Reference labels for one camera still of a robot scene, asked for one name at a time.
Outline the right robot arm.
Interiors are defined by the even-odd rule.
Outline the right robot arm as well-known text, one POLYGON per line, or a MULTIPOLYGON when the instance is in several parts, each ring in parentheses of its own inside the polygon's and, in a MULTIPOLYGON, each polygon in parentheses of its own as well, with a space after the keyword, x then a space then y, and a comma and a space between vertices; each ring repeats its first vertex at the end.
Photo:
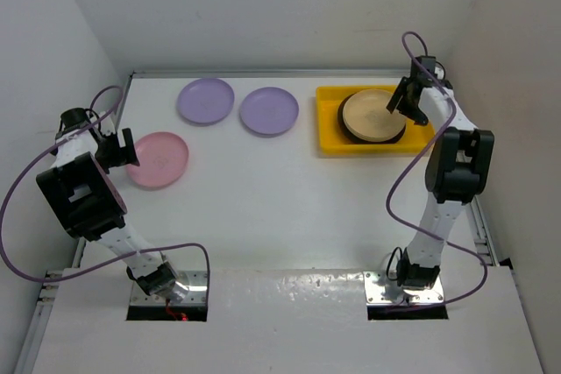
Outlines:
POLYGON ((424 174, 427 203, 421 221, 406 224, 415 236, 401 253, 394 279, 405 289, 430 289, 456 219, 486 186, 494 134, 477 128, 450 88, 439 90, 420 77, 401 78, 387 110, 422 126, 430 123, 436 131, 424 174))

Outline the orange plate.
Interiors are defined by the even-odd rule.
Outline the orange plate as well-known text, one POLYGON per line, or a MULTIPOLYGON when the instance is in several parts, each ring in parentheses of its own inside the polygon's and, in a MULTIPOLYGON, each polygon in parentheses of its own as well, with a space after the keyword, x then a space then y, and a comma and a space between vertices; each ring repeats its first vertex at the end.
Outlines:
POLYGON ((356 138, 370 143, 397 138, 406 129, 406 119, 387 109, 391 97, 388 91, 376 88, 350 95, 342 108, 344 127, 356 138))

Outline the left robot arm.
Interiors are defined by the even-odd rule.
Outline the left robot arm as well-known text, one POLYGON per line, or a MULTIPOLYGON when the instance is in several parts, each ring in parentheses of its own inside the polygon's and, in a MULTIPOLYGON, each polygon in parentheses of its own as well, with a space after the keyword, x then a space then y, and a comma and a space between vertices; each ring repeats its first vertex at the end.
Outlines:
POLYGON ((177 271, 125 222, 127 207, 109 178, 113 167, 139 165, 131 130, 123 130, 121 145, 114 126, 104 130, 98 119, 84 108, 61 114, 55 161, 36 182, 71 237, 99 243, 121 257, 128 277, 146 295, 175 300, 177 271))

